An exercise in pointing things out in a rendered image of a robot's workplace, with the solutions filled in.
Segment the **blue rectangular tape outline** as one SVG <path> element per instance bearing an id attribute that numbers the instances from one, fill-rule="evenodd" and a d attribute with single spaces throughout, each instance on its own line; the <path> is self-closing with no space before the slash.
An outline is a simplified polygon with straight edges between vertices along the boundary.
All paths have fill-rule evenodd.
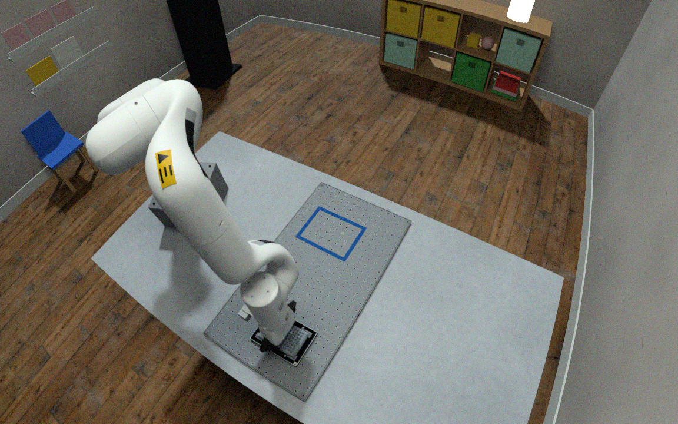
<path id="1" fill-rule="evenodd" d="M 342 221 L 346 221 L 347 223 L 352 224 L 352 225 L 354 225 L 354 226 L 356 226 L 356 227 L 358 227 L 358 228 L 361 229 L 360 234 L 358 234 L 358 236 L 356 237 L 356 239 L 354 240 L 353 244 L 352 244 L 351 247 L 349 248 L 348 252 L 346 252 L 346 254 L 345 254 L 344 257 L 341 257 L 341 256 L 337 255 L 337 253 L 333 253 L 332 251 L 327 250 L 326 248 L 323 248 L 322 246 L 320 246 L 320 245 L 318 245 L 318 244 L 315 244 L 315 243 L 313 243 L 312 241 L 307 240 L 306 238 L 303 238 L 303 237 L 300 236 L 300 235 L 303 233 L 304 229 L 307 228 L 307 226 L 310 224 L 310 222 L 312 221 L 312 219 L 318 214 L 318 211 L 319 211 L 319 210 L 322 210 L 323 212 L 326 212 L 327 214 L 330 214 L 330 215 L 336 217 L 337 219 L 341 219 Z M 351 221 L 351 220 L 348 220 L 348 219 L 346 219 L 346 218 L 344 218 L 344 217 L 342 217 L 342 216 L 339 216 L 339 215 L 337 215 L 337 214 L 332 213 L 330 210 L 326 210 L 326 209 L 324 209 L 324 208 L 318 206 L 317 210 L 315 210 L 315 212 L 313 212 L 313 214 L 312 214 L 312 216 L 310 217 L 310 219 L 308 219 L 308 221 L 304 224 L 304 226 L 302 227 L 302 229 L 300 229 L 299 233 L 296 234 L 296 237 L 295 237 L 295 238 L 298 238 L 298 239 L 304 241 L 305 243 L 308 243 L 308 244 L 310 244 L 310 245 L 313 245 L 313 247 L 316 247 L 316 248 L 322 250 L 323 252 L 329 253 L 330 255 L 332 255 L 332 257 L 336 257 L 336 258 L 342 260 L 343 262 L 346 262 L 346 259 L 349 257 L 351 251 L 353 251 L 353 249 L 354 249 L 356 243 L 358 243 L 358 241 L 360 241 L 360 238 L 361 238 L 361 236 L 365 233 L 365 230 L 366 230 L 366 229 L 367 229 L 366 227 L 363 227 L 363 226 L 361 226 L 361 225 L 359 225 L 359 224 L 356 224 L 355 222 L 353 222 L 353 221 Z"/>

